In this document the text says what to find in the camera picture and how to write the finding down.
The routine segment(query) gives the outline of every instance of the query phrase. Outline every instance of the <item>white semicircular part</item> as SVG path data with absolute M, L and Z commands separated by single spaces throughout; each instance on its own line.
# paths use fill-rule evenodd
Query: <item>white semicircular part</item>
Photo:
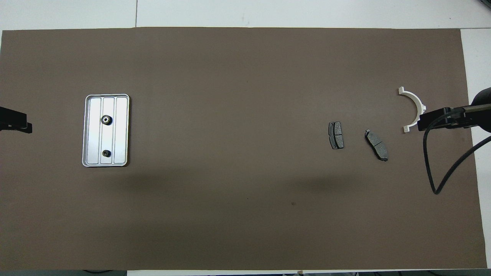
M 409 132 L 410 127 L 415 126 L 418 123 L 419 116 L 426 111 L 426 106 L 421 102 L 421 100 L 418 98 L 418 96 L 416 96 L 414 93 L 411 93 L 409 91 L 404 91 L 404 86 L 401 86 L 399 88 L 399 95 L 404 95 L 404 96 L 410 97 L 412 99 L 412 101 L 414 102 L 414 104 L 416 105 L 416 108 L 418 109 L 418 114 L 416 114 L 416 118 L 414 119 L 414 121 L 412 123 L 410 123 L 409 125 L 402 127 L 404 130 L 404 133 L 406 133 L 406 132 Z

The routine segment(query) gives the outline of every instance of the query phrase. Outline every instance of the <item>brown mat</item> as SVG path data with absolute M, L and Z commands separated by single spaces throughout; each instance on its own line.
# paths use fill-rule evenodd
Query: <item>brown mat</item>
M 34 132 L 0 133 L 0 268 L 484 268 L 474 158 L 433 195 L 400 86 L 466 104 L 460 31 L 4 31 L 0 104 Z M 130 163 L 86 168 L 84 99 L 106 93 L 132 99 Z M 436 178 L 469 147 L 432 132 Z

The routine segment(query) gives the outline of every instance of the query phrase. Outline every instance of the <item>rectangular tray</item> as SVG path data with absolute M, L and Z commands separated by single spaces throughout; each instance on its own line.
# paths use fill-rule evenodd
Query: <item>rectangular tray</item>
M 101 118 L 110 116 L 103 124 Z M 127 94 L 88 95 L 83 120 L 82 164 L 86 167 L 124 166 L 128 161 L 130 97 Z

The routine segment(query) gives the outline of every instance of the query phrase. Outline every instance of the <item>black nut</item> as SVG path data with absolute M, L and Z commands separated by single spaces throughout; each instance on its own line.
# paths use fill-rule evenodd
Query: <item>black nut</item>
M 112 118 L 111 116 L 109 115 L 104 115 L 102 116 L 101 118 L 101 123 L 105 124 L 105 125 L 110 125 L 112 123 Z
M 103 150 L 102 151 L 102 156 L 104 156 L 104 157 L 111 157 L 111 151 L 106 150 L 106 149 Z

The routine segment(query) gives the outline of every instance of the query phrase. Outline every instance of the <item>floor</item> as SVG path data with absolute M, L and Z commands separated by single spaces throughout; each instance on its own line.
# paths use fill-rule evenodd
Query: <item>floor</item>
M 491 86 L 491 9 L 478 0 L 0 0 L 0 30 L 165 26 L 460 28 L 469 101 L 480 90 Z M 474 144 L 488 135 L 481 129 L 472 129 Z M 491 167 L 487 165 L 491 163 L 490 151 L 491 145 L 487 145 L 475 153 L 488 267 L 491 267 Z M 42 273 L 86 274 L 22 271 L 0 275 Z M 489 271 L 476 270 L 456 273 L 489 275 Z M 428 275 L 403 273 L 404 276 L 416 274 Z M 382 273 L 382 276 L 392 275 L 396 274 Z
M 440 270 L 432 271 L 441 276 L 491 276 L 491 270 L 489 269 L 474 269 L 474 270 Z M 428 271 L 402 271 L 402 276 L 435 276 Z M 1 271 L 0 276 L 88 276 L 92 275 L 82 270 L 37 270 L 37 271 Z M 126 271 L 110 271 L 99 275 L 104 276 L 125 276 Z M 284 276 L 285 274 L 269 274 L 263 276 Z M 298 274 L 287 274 L 288 276 L 299 276 Z M 304 274 L 305 276 L 351 276 L 349 273 L 316 273 L 316 274 Z M 361 272 L 356 276 L 401 276 L 397 271 L 391 272 Z

